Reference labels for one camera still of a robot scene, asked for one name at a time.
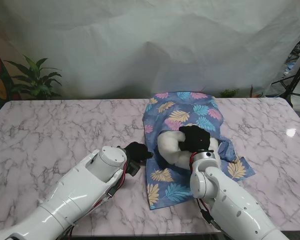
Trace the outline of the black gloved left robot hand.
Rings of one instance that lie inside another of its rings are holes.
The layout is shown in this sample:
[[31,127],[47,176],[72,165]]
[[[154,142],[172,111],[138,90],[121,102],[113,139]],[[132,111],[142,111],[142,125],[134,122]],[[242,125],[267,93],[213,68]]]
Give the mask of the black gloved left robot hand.
[[148,151],[148,148],[145,144],[135,141],[126,146],[124,150],[128,159],[138,164],[153,157],[153,153]]

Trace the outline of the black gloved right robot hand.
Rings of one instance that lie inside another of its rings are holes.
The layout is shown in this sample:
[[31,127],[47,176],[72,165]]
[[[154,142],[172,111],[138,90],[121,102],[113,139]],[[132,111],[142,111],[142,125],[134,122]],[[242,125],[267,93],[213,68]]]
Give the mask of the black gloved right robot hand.
[[179,127],[185,139],[179,142],[180,150],[191,153],[208,150],[210,146],[210,133],[196,125]]

